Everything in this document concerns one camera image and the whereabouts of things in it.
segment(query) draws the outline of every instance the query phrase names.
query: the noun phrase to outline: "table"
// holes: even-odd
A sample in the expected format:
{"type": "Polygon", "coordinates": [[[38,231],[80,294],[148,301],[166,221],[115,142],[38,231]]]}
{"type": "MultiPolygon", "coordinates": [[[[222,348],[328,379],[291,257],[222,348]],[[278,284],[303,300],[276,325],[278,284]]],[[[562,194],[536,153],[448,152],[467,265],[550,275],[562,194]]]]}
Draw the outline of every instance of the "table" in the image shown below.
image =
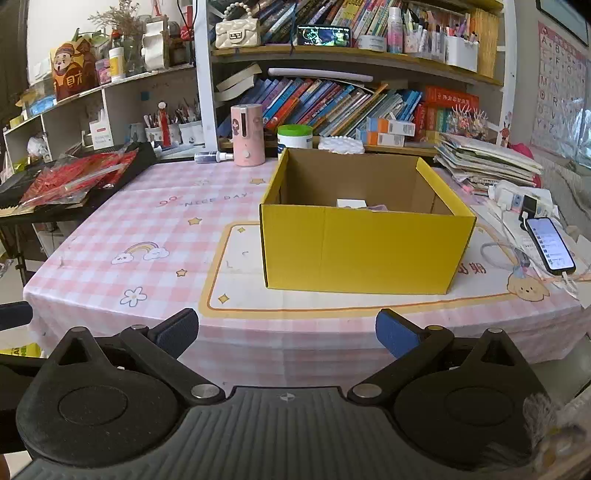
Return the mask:
{"type": "Polygon", "coordinates": [[[529,298],[539,301],[508,291],[509,272],[479,257],[479,245],[495,237],[481,220],[447,296],[266,289],[258,205],[276,165],[183,162],[142,173],[27,284],[38,343],[50,351],[76,325],[109,336],[192,307],[199,337],[180,360],[227,391],[236,384],[347,389],[392,361],[375,337],[382,306],[457,336],[499,326],[530,362],[562,358],[589,329],[589,313],[552,285],[529,298]]]}

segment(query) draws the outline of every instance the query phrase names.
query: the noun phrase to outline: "pink humidifier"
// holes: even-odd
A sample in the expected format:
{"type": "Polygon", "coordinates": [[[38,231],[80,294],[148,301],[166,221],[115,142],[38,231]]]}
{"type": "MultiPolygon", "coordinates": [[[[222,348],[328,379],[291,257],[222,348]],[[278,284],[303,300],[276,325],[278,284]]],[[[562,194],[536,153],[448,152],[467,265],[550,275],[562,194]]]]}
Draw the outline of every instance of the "pink humidifier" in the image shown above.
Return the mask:
{"type": "Polygon", "coordinates": [[[230,115],[234,163],[241,167],[256,167],[265,163],[262,106],[258,103],[235,105],[230,115]]]}

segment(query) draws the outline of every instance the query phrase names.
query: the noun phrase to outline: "alphabet poster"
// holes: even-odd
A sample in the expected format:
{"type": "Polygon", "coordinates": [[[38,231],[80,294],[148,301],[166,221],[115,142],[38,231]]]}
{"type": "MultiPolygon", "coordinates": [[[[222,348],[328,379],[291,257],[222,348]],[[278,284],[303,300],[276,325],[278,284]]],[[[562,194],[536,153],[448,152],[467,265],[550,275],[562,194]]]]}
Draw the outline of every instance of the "alphabet poster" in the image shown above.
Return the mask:
{"type": "Polygon", "coordinates": [[[587,81],[585,56],[538,22],[540,74],[532,145],[574,158],[587,81]]]}

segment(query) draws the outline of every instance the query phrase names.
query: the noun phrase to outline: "phone screen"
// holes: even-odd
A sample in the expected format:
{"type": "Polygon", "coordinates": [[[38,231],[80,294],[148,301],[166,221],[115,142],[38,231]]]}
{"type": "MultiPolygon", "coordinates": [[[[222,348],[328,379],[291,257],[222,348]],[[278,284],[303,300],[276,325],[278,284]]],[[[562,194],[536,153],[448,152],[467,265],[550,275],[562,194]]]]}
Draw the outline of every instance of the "phone screen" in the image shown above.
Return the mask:
{"type": "Polygon", "coordinates": [[[527,220],[531,232],[540,246],[540,250],[550,270],[567,270],[574,268],[573,259],[570,257],[560,234],[549,218],[531,218],[527,220]]]}

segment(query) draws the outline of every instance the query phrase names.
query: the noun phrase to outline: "green lid jar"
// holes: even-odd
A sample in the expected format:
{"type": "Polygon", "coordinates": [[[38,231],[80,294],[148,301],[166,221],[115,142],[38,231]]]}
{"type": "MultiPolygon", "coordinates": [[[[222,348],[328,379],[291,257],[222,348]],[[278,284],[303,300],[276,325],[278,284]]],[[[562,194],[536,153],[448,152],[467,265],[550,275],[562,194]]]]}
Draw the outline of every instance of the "green lid jar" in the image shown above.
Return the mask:
{"type": "Polygon", "coordinates": [[[281,125],[277,128],[277,153],[286,148],[312,148],[312,127],[281,125]]]}

